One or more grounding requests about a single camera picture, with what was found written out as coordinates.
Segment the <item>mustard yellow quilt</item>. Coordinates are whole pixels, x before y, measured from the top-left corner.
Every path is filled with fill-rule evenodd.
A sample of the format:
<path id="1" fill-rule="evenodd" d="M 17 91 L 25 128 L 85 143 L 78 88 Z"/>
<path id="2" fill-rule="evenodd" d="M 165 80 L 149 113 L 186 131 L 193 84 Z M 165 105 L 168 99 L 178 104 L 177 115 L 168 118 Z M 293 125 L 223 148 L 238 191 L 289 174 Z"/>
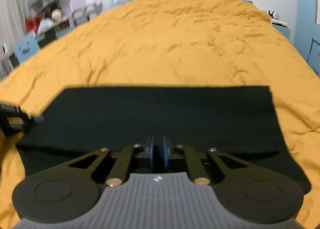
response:
<path id="1" fill-rule="evenodd" d="M 39 115 L 68 87 L 266 85 L 311 191 L 297 221 L 319 224 L 319 77 L 240 0 L 133 0 L 51 42 L 1 81 L 1 102 Z"/>

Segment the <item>cluttered desk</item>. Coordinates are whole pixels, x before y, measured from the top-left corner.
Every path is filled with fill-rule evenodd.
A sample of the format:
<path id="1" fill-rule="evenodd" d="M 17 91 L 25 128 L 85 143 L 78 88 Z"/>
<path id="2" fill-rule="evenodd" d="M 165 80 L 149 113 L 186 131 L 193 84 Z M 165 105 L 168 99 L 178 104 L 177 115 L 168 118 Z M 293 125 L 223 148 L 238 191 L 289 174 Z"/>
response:
<path id="1" fill-rule="evenodd" d="M 63 37 L 65 34 L 70 32 L 74 28 L 74 24 L 71 19 L 63 20 L 60 23 L 52 25 L 51 28 L 47 29 L 45 32 L 40 34 L 35 34 L 37 43 L 40 49 L 44 48 L 51 42 Z M 6 55 L 4 59 L 1 59 L 1 66 L 4 68 L 6 74 L 9 74 L 14 68 L 16 68 L 20 63 L 18 62 L 14 47 L 13 51 Z"/>

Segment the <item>blue white wardrobe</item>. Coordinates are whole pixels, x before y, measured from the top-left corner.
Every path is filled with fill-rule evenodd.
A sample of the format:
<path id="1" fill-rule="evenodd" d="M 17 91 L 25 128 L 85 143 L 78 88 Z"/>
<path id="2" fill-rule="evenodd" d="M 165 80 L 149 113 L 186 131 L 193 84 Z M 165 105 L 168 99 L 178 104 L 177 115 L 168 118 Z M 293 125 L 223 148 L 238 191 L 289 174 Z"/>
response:
<path id="1" fill-rule="evenodd" d="M 319 75 L 319 0 L 297 0 L 294 46 Z"/>

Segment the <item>round cream lamp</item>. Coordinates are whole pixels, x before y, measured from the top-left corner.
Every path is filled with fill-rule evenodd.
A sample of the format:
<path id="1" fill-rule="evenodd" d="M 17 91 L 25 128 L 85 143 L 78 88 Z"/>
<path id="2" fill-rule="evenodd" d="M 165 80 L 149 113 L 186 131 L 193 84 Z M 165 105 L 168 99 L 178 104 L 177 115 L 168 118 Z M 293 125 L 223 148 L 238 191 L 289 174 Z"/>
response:
<path id="1" fill-rule="evenodd" d="M 62 13 L 59 9 L 55 9 L 52 11 L 52 16 L 51 16 L 52 20 L 58 22 L 61 21 L 62 18 Z"/>

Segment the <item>black pants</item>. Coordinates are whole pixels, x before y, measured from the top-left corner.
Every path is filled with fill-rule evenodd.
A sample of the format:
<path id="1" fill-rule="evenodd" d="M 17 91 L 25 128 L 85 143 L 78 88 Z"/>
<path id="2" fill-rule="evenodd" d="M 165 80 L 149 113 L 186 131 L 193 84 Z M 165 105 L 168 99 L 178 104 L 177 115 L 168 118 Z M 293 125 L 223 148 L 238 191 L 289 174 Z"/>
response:
<path id="1" fill-rule="evenodd" d="M 120 150 L 168 137 L 199 152 L 216 148 L 311 190 L 289 154 L 266 86 L 70 88 L 42 115 L 17 144 L 27 175 L 102 147 Z"/>

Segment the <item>blue nightstand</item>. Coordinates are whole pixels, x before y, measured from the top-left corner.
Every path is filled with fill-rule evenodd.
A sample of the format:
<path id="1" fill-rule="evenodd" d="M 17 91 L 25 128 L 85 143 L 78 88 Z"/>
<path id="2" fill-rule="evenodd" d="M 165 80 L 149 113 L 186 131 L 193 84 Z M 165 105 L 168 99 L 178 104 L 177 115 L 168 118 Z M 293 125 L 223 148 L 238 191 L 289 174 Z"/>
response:
<path id="1" fill-rule="evenodd" d="M 290 40 L 291 29 L 274 23 L 272 23 L 272 26 L 277 29 L 282 35 L 284 35 L 288 40 Z"/>

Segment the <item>white curtain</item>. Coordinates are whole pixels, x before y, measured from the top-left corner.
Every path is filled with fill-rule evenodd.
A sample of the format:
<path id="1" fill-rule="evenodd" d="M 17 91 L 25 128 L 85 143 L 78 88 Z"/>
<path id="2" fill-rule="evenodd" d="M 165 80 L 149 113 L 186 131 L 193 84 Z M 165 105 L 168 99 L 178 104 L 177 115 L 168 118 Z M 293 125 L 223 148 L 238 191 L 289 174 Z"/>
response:
<path id="1" fill-rule="evenodd" d="M 27 0 L 1 0 L 1 45 L 13 48 L 25 34 L 25 19 L 29 15 Z"/>

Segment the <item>red bag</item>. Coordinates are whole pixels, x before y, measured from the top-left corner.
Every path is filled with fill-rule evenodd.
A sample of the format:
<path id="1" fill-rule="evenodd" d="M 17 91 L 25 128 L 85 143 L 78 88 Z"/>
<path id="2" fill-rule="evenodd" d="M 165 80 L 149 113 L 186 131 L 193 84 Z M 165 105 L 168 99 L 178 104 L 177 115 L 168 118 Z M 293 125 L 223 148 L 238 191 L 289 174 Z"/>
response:
<path id="1" fill-rule="evenodd" d="M 34 33 L 37 33 L 41 19 L 42 19 L 41 16 L 34 16 L 34 17 L 26 18 L 25 19 L 26 33 L 29 33 L 31 31 L 33 31 Z"/>

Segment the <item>blue smiley chair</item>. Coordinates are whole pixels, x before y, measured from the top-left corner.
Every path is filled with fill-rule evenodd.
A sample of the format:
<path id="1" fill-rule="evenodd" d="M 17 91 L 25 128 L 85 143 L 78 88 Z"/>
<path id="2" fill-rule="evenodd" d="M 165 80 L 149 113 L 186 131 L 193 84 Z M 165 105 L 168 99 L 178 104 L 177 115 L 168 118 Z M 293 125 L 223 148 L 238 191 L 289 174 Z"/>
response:
<path id="1" fill-rule="evenodd" d="M 21 64 L 40 50 L 34 32 L 29 32 L 14 44 L 14 53 Z"/>

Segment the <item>grey metal rack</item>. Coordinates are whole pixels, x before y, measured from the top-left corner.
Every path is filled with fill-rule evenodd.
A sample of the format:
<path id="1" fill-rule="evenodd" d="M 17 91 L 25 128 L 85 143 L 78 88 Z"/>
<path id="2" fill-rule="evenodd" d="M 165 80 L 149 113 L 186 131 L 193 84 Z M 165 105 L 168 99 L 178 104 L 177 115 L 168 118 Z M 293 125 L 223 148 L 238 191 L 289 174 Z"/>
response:
<path id="1" fill-rule="evenodd" d="M 103 4 L 100 3 L 90 3 L 89 5 L 75 9 L 72 12 L 72 21 L 74 25 L 76 26 L 78 24 L 78 21 L 89 21 L 91 15 L 98 16 L 103 10 Z"/>

